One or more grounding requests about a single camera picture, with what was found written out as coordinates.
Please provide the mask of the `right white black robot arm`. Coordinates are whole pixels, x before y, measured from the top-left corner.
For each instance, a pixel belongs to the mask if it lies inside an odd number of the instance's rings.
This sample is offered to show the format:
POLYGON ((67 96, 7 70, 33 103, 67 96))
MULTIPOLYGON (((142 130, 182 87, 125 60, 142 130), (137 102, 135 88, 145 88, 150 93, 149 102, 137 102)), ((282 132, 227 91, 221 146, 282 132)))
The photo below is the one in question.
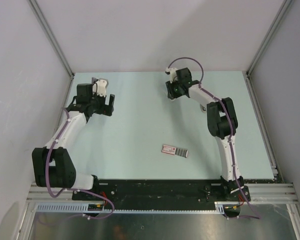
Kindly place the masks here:
POLYGON ((188 68, 166 68, 165 73, 169 75, 165 85, 170 100, 186 96, 199 103, 206 112, 208 131, 215 138, 220 154, 220 194, 225 200, 232 201, 244 188, 235 149, 238 119, 233 100, 219 98, 204 89, 200 81, 192 79, 188 68))

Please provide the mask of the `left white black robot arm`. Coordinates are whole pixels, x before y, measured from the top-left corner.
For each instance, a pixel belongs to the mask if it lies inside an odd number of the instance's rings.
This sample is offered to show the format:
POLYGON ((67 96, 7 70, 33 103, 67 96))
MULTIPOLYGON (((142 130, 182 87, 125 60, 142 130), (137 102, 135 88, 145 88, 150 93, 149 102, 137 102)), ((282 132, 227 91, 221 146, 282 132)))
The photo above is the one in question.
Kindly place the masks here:
POLYGON ((69 154, 80 131, 94 115, 112 116, 115 96, 107 95, 108 81, 92 78, 91 83, 76 87, 76 95, 66 107, 65 118, 54 136, 43 147, 32 151, 32 164, 37 186, 79 189, 90 200, 100 196, 95 177, 76 170, 69 154))

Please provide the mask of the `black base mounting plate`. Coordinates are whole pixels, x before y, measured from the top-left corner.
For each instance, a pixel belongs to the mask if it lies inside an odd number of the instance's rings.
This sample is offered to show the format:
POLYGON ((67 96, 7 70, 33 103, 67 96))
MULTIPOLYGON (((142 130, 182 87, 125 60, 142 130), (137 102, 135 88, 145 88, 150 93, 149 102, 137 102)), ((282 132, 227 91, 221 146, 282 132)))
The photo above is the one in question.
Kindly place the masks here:
POLYGON ((222 179, 199 180, 146 180, 146 179, 96 179, 91 192, 109 197, 197 197, 208 202, 235 202, 251 200, 250 191, 240 178, 225 182, 222 179))

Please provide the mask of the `left aluminium corner post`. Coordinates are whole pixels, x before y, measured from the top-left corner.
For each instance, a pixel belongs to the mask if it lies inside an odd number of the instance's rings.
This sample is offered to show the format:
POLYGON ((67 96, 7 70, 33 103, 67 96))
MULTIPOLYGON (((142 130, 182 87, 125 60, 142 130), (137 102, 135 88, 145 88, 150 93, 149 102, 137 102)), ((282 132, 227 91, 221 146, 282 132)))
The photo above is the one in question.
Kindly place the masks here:
POLYGON ((58 59, 60 60, 63 68, 65 69, 65 71, 67 72, 67 74, 72 77, 74 75, 70 64, 68 63, 66 56, 64 54, 64 52, 62 51, 57 38, 55 37, 55 34, 53 33, 52 28, 50 27, 50 24, 48 23, 40 5, 38 4, 37 0, 27 0, 34 16, 36 17, 38 23, 40 24, 43 33, 45 34, 47 40, 49 41, 51 47, 53 48, 56 56, 58 57, 58 59))

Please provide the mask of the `aluminium corner post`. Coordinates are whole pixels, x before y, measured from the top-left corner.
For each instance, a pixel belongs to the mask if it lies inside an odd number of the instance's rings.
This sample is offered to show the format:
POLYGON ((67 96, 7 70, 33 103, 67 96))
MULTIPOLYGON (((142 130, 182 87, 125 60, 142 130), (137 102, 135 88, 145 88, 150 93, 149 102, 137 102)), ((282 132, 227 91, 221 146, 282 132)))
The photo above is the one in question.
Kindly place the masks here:
POLYGON ((275 37, 277 31, 279 30, 280 26, 282 25, 284 19, 286 18, 287 14, 289 13, 291 7, 294 4, 294 0, 284 0, 275 15, 269 29, 267 30, 257 52, 255 53, 249 67, 246 70, 246 75, 250 76, 254 69, 256 68, 257 64, 261 60, 262 56, 265 54, 267 48, 270 46, 271 41, 275 37))
POLYGON ((40 24, 43 33, 45 34, 47 40, 49 41, 51 47, 53 48, 56 56, 58 57, 58 59, 60 60, 63 68, 65 69, 65 71, 67 72, 67 74, 72 77, 74 75, 70 64, 68 63, 66 56, 64 54, 64 52, 62 51, 57 38, 55 37, 55 34, 53 33, 52 28, 50 27, 50 24, 48 23, 40 5, 38 4, 37 0, 27 0, 34 16, 36 17, 38 23, 40 24))

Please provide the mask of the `right aluminium side rail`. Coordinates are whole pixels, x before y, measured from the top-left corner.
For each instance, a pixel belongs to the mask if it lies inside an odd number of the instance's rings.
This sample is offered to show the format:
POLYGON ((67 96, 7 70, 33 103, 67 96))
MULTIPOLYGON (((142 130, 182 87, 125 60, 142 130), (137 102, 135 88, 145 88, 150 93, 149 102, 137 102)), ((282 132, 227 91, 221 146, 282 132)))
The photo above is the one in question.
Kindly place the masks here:
POLYGON ((280 166, 278 165, 277 160, 276 160, 275 152, 274 152, 273 146, 271 144, 270 136, 268 134, 267 127, 266 127, 266 122, 265 122, 256 92, 254 90, 252 80, 246 71, 243 71, 242 74, 243 74, 244 81, 245 81, 245 84, 247 87, 247 91, 249 93, 252 107, 253 107, 257 122, 258 122, 262 140, 263 140, 263 143, 265 146, 265 150, 266 150, 269 162, 270 162, 270 166, 271 166, 272 173, 274 176, 273 181, 279 182, 279 183, 284 183, 285 181, 281 174, 280 166))

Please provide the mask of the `right aluminium corner post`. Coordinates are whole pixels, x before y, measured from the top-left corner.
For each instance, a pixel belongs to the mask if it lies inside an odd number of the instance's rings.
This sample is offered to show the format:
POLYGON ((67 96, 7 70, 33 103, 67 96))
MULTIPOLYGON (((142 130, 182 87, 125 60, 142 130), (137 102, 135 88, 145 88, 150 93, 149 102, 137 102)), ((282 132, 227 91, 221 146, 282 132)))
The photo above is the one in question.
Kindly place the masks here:
POLYGON ((246 70, 246 75, 250 76, 254 69, 256 68, 257 64, 261 60, 262 56, 265 54, 267 48, 270 46, 271 41, 275 37, 277 31, 279 30, 280 26, 282 25, 284 19, 286 18, 287 14, 289 13, 291 7, 294 4, 294 0, 284 0, 275 15, 269 29, 267 30, 257 52, 255 53, 249 67, 246 70))

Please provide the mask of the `aluminium front frame rail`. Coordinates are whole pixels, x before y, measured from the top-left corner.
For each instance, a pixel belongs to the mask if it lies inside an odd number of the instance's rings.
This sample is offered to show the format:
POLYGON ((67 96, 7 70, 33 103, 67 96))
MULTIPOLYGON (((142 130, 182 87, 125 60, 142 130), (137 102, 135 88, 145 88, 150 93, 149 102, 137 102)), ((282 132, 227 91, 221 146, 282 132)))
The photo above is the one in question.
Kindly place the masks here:
MULTIPOLYGON (((292 183, 248 183, 252 204, 296 204, 299 202, 292 183)), ((33 202, 66 202, 72 198, 71 191, 64 191, 57 198, 49 195, 43 187, 32 185, 27 195, 33 202)))

